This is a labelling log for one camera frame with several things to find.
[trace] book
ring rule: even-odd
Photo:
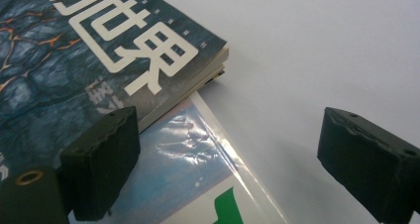
[[[198,93],[153,123],[140,142],[112,214],[97,223],[287,223]]]
[[[1,179],[59,167],[115,109],[135,105],[145,130],[227,57],[224,40],[163,0],[0,0]]]

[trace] white table surface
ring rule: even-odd
[[[420,0],[165,1],[229,42],[200,94],[289,222],[377,223],[316,158],[323,110],[420,146]]]

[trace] book cover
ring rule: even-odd
[[[287,223],[198,93],[140,142],[137,165],[98,223]],[[70,223],[78,223],[71,214]]]
[[[112,110],[141,130],[219,72],[226,42],[162,0],[0,0],[1,179]]]

